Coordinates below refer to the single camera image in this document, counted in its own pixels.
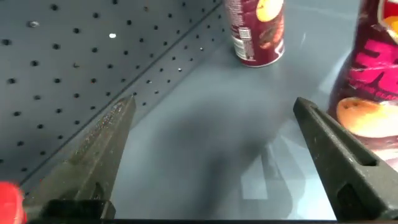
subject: snack can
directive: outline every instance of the snack can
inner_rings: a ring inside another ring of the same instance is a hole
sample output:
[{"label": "snack can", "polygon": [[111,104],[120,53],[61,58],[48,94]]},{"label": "snack can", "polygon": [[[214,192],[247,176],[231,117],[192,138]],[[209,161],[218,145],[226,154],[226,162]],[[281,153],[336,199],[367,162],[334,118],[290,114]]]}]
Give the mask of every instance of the snack can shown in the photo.
[{"label": "snack can", "polygon": [[285,51],[284,0],[225,0],[236,55],[243,64],[261,67]]},{"label": "snack can", "polygon": [[328,111],[398,170],[398,1],[362,0],[356,38]]}]

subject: pegboard hole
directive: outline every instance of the pegboard hole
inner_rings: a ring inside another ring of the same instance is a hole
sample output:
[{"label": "pegboard hole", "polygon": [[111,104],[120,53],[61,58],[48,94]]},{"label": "pegboard hole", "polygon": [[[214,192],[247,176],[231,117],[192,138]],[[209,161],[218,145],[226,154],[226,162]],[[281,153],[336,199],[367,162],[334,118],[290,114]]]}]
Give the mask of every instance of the pegboard hole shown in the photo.
[{"label": "pegboard hole", "polygon": [[59,10],[59,7],[56,4],[52,4],[50,6],[50,9],[53,10],[53,11],[57,11],[57,10]]},{"label": "pegboard hole", "polygon": [[26,23],[26,26],[29,28],[35,28],[35,27],[38,27],[39,25],[40,25],[40,23],[37,21],[28,21]]},{"label": "pegboard hole", "polygon": [[61,46],[59,44],[53,44],[52,48],[58,50],[59,48],[61,48]]},{"label": "pegboard hole", "polygon": [[1,40],[1,43],[2,43],[3,45],[5,45],[5,46],[8,46],[8,45],[11,45],[11,40],[9,40],[9,39],[3,39],[3,40]]},{"label": "pegboard hole", "polygon": [[15,84],[17,82],[17,80],[15,79],[15,78],[9,78],[8,80],[7,80],[7,83],[8,84]]},{"label": "pegboard hole", "polygon": [[33,60],[30,62],[30,66],[33,66],[33,67],[39,66],[39,62],[36,60]]}]

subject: red object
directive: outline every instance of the red object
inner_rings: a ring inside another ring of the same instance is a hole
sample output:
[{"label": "red object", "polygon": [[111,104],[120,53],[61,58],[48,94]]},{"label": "red object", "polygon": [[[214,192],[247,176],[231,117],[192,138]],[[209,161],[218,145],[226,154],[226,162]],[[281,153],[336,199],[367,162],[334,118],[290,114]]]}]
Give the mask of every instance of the red object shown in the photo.
[{"label": "red object", "polygon": [[236,55],[261,67],[284,53],[284,0],[226,0]]},{"label": "red object", "polygon": [[398,171],[398,3],[361,2],[353,51],[328,112]]},{"label": "red object", "polygon": [[26,223],[23,200],[24,196],[18,186],[0,182],[0,224]]}]

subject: product label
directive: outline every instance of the product label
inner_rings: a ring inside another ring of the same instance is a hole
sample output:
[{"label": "product label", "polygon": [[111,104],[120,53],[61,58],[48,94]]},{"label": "product label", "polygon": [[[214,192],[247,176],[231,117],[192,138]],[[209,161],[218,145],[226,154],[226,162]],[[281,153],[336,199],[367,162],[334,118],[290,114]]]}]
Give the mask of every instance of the product label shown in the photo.
[{"label": "product label", "polygon": [[374,55],[357,54],[355,62],[366,68],[349,71],[351,86],[384,100],[398,100],[398,46],[369,39],[364,49]]}]

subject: red snack bag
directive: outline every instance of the red snack bag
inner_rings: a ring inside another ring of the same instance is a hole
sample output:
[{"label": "red snack bag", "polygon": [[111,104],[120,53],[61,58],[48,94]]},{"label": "red snack bag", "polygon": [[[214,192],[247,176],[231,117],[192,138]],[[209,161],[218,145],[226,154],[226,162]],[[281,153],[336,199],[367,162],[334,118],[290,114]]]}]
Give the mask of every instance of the red snack bag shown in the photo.
[{"label": "red snack bag", "polygon": [[398,170],[398,0],[362,0],[329,113]]},{"label": "red snack bag", "polygon": [[284,0],[226,0],[236,55],[250,67],[269,65],[284,53]]}]

